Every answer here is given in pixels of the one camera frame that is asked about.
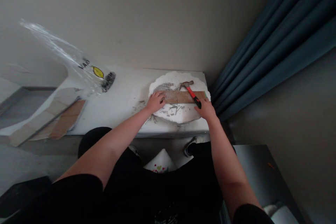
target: blue curtain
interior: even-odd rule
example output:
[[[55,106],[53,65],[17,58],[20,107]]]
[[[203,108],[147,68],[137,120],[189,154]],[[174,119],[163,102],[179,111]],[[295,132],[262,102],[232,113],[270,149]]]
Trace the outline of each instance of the blue curtain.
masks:
[[[210,87],[221,121],[336,45],[336,0],[270,0]]]

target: hammer head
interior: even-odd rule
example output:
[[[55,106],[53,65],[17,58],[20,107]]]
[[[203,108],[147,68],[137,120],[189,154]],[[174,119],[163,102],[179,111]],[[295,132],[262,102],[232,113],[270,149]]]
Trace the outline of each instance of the hammer head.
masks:
[[[190,82],[182,82],[181,85],[180,85],[180,90],[181,90],[181,88],[188,87],[189,85],[192,85],[192,84],[194,84],[193,80],[190,81]]]

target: wall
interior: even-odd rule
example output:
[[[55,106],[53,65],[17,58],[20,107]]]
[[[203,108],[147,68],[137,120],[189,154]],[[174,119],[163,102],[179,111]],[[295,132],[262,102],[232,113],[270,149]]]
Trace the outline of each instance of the wall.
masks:
[[[59,83],[65,70],[18,25],[38,23],[103,64],[204,71],[211,84],[267,0],[1,0],[0,76]],[[31,74],[13,74],[20,63]]]
[[[4,78],[0,77],[0,103],[5,101],[8,97],[10,97],[15,91],[20,88],[18,84],[10,82]]]
[[[229,119],[238,144],[268,145],[314,223],[336,220],[335,55],[325,55]]]

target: shoe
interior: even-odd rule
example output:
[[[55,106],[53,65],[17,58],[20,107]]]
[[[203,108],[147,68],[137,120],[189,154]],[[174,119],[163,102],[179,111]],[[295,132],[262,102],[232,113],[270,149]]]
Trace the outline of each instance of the shoe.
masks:
[[[135,147],[134,145],[129,145],[128,147],[129,147],[129,149],[130,149],[131,151],[133,151],[133,153],[134,153],[136,156],[138,156],[139,158],[141,158],[140,155],[139,155],[139,153],[138,153],[138,150],[136,149],[136,147]]]
[[[201,144],[201,143],[203,143],[204,142],[204,139],[203,139],[203,137],[198,137],[198,136],[194,136],[193,138],[192,138],[192,140],[189,142],[189,143],[187,143],[186,145],[185,145],[185,147],[184,147],[184,150],[183,150],[183,153],[184,153],[184,155],[187,157],[187,158],[190,158],[191,156],[192,156],[192,154],[191,153],[189,153],[188,152],[188,146],[189,145],[191,145],[191,144]]]

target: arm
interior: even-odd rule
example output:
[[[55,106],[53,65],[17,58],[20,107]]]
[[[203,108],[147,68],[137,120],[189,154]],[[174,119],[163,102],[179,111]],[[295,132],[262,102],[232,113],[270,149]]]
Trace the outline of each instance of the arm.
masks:
[[[105,188],[117,160],[132,142],[142,125],[152,113],[166,104],[165,101],[162,101],[164,97],[162,92],[152,94],[143,110],[103,136],[58,180],[76,174],[92,174],[101,180],[103,188]]]
[[[213,166],[231,219],[241,205],[252,204],[261,208],[221,122],[216,116],[215,109],[207,98],[200,99],[200,101],[202,109],[195,107],[195,110],[209,125]]]

